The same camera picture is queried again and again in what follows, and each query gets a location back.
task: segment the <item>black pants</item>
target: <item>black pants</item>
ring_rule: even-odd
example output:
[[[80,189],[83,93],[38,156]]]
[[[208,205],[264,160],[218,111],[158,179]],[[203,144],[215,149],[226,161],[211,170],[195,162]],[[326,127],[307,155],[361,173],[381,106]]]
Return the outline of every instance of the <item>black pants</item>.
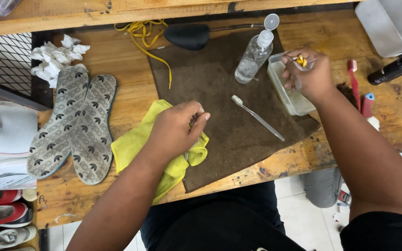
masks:
[[[277,210],[274,181],[216,192],[181,201],[152,206],[141,227],[142,241],[148,251],[159,244],[165,231],[185,213],[215,201],[233,201],[252,209],[283,234],[285,227]]]

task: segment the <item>metal mesh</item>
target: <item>metal mesh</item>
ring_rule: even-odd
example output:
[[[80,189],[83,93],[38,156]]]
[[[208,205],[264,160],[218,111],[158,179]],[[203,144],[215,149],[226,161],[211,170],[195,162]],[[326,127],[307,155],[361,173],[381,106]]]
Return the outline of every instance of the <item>metal mesh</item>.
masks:
[[[0,36],[0,84],[31,95],[31,33]]]

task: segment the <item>yellow shoelace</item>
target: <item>yellow shoelace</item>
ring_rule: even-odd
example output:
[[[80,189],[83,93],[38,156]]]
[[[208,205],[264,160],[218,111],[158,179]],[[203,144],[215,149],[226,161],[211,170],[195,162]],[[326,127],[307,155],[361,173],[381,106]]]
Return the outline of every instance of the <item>yellow shoelace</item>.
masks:
[[[150,26],[150,29],[148,30],[148,33],[147,33],[146,24],[150,24],[150,25],[149,25],[149,26]],[[170,89],[170,88],[171,88],[171,70],[170,70],[170,66],[168,65],[168,63],[167,63],[165,60],[163,60],[163,59],[161,59],[161,58],[158,58],[158,57],[154,56],[153,54],[151,54],[150,52],[146,51],[144,48],[142,48],[142,46],[140,46],[139,43],[136,42],[136,40],[135,40],[135,38],[134,38],[134,37],[142,37],[142,43],[143,43],[146,47],[150,47],[151,45],[153,45],[153,43],[156,42],[156,40],[158,39],[158,37],[159,37],[160,35],[162,35],[162,33],[164,33],[164,30],[160,31],[156,36],[154,36],[153,41],[152,41],[150,44],[147,44],[147,43],[145,42],[145,37],[148,37],[148,36],[151,35],[151,28],[152,28],[153,25],[165,25],[166,27],[168,27],[167,23],[165,23],[163,19],[159,19],[158,22],[152,21],[152,20],[132,22],[132,23],[128,24],[127,26],[125,26],[125,27],[123,27],[123,28],[120,28],[120,29],[116,28],[116,24],[114,24],[114,28],[115,28],[116,30],[118,30],[118,31],[126,30],[127,32],[129,32],[130,35],[131,35],[131,39],[133,40],[134,44],[136,44],[136,46],[139,47],[139,49],[140,49],[143,53],[145,53],[145,54],[147,54],[148,56],[150,56],[150,57],[152,57],[152,58],[154,58],[154,59],[157,59],[157,60],[163,62],[165,65],[167,65],[167,67],[168,67],[168,79],[169,79],[169,81],[170,81],[170,83],[168,84],[168,88]],[[140,30],[140,29],[142,29],[142,34],[134,33],[135,31]]]

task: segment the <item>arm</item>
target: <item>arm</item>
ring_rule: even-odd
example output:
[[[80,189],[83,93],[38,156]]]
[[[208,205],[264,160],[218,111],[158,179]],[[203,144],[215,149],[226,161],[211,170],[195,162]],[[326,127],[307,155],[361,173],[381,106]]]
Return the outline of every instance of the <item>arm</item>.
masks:
[[[301,69],[292,60],[309,61]],[[352,193],[350,220],[371,211],[402,214],[402,157],[332,84],[330,60],[309,49],[284,57],[286,87],[298,87],[319,112],[333,156]]]
[[[193,115],[198,115],[190,128]],[[84,217],[67,250],[123,250],[148,213],[167,165],[201,136],[210,114],[196,101],[159,114],[147,143]]]

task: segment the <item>brown suede mat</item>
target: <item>brown suede mat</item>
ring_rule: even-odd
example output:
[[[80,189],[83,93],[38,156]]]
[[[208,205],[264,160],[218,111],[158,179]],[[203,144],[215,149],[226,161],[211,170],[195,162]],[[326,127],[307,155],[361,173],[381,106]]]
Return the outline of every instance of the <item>brown suede mat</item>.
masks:
[[[238,83],[234,72],[250,39],[260,30],[233,33],[214,38],[200,51],[177,46],[151,53],[166,60],[173,81],[168,89],[168,69],[162,62],[149,58],[159,98],[172,105],[197,100],[211,117],[204,129],[210,138],[208,155],[198,166],[188,167],[183,180],[187,192],[194,191],[232,173],[247,168],[293,145],[314,133],[319,123],[312,117],[290,117],[280,102],[266,73],[266,62],[248,84]],[[274,32],[272,54],[283,51]],[[286,139],[284,142],[268,131],[243,108],[232,95],[254,111]]]

